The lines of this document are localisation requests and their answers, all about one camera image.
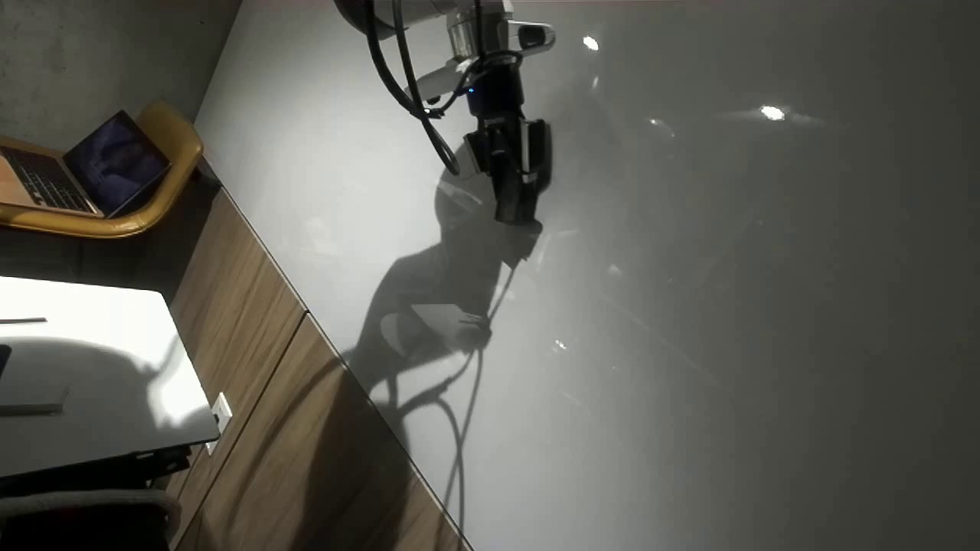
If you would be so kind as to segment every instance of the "laptop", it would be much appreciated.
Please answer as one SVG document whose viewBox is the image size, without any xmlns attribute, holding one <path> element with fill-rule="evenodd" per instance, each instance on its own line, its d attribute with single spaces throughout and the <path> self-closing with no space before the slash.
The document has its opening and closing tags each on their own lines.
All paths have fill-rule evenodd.
<svg viewBox="0 0 980 551">
<path fill-rule="evenodd" d="M 165 170 L 169 158 L 120 110 L 61 158 L 0 145 L 0 204 L 117 217 L 147 199 Z"/>
</svg>

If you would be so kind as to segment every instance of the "robotic arm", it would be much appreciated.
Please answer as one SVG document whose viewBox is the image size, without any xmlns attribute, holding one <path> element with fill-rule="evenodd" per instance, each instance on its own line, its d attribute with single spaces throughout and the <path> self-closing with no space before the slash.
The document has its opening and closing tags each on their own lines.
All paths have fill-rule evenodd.
<svg viewBox="0 0 980 551">
<path fill-rule="evenodd" d="M 523 118 L 521 60 L 523 54 L 551 49 L 555 32 L 549 25 L 508 21 L 508 0 L 338 0 L 338 8 L 352 27 L 368 33 L 381 81 L 394 102 L 422 122 L 453 173 L 459 170 L 456 158 L 431 127 L 431 118 L 438 118 L 459 94 L 469 97 L 469 113 L 477 118 L 477 127 L 465 134 L 465 145 L 475 149 L 482 170 L 493 182 L 495 220 L 540 225 L 536 203 L 551 185 L 551 125 Z M 417 81 L 404 32 L 441 15 L 447 18 L 453 58 Z M 387 37 L 398 40 L 408 90 L 394 87 L 381 54 L 381 40 Z"/>
</svg>

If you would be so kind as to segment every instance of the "laptop screen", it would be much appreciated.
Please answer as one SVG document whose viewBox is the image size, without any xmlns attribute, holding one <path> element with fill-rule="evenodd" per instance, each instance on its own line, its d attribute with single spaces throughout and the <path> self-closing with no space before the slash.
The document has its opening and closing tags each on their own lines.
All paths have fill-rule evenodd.
<svg viewBox="0 0 980 551">
<path fill-rule="evenodd" d="M 66 149 L 63 164 L 108 217 L 136 209 L 169 170 L 165 156 L 125 110 Z"/>
</svg>

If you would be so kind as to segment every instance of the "cable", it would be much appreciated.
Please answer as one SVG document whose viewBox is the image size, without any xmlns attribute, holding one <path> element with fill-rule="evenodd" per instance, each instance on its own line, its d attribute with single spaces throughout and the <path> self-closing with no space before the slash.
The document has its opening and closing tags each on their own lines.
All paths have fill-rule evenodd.
<svg viewBox="0 0 980 551">
<path fill-rule="evenodd" d="M 408 113 L 420 115 L 417 106 L 410 103 L 410 97 L 398 90 L 398 82 L 394 82 L 391 70 L 390 70 L 390 60 L 387 60 L 387 54 L 381 53 L 373 0 L 368 0 L 368 32 L 365 32 L 365 37 L 368 37 L 368 53 L 370 53 L 370 60 L 373 60 L 373 70 L 378 70 L 381 82 L 390 90 L 390 94 L 391 94 Z"/>
<path fill-rule="evenodd" d="M 477 18 L 477 60 L 487 58 L 487 47 L 485 47 L 485 0 L 471 0 L 471 15 Z"/>
<path fill-rule="evenodd" d="M 451 97 L 447 97 L 441 106 L 431 106 L 429 115 L 431 115 L 431 118 L 443 115 L 465 90 L 471 90 L 475 82 L 482 82 L 485 74 L 477 74 L 477 70 L 487 70 L 487 65 L 495 60 L 495 58 L 512 58 L 512 65 L 521 65 L 521 60 L 523 60 L 523 54 L 521 54 L 521 53 L 512 53 L 512 49 L 508 49 L 508 53 L 485 54 L 485 60 L 475 60 L 475 65 L 469 65 L 469 68 L 463 70 L 463 75 L 459 75 L 456 90 L 451 91 Z"/>
<path fill-rule="evenodd" d="M 417 70 L 410 65 L 410 53 L 408 53 L 408 37 L 404 37 L 404 15 L 401 15 L 401 0 L 391 0 L 391 15 L 394 15 L 394 40 L 398 40 L 398 54 L 401 54 L 401 70 L 408 81 L 408 91 L 410 91 L 410 103 L 420 113 L 420 122 L 426 127 L 429 145 L 434 148 L 438 158 L 447 164 L 451 173 L 459 173 L 459 162 L 451 149 L 451 145 L 434 132 L 426 106 L 422 106 L 422 94 L 420 94 L 420 82 L 417 82 Z"/>
</svg>

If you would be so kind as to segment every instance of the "desk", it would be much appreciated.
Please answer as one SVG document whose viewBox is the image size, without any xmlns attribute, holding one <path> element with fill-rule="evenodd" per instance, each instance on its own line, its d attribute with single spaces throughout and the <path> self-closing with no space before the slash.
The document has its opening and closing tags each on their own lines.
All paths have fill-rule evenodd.
<svg viewBox="0 0 980 551">
<path fill-rule="evenodd" d="M 215 441 L 156 292 L 0 275 L 0 481 Z"/>
</svg>

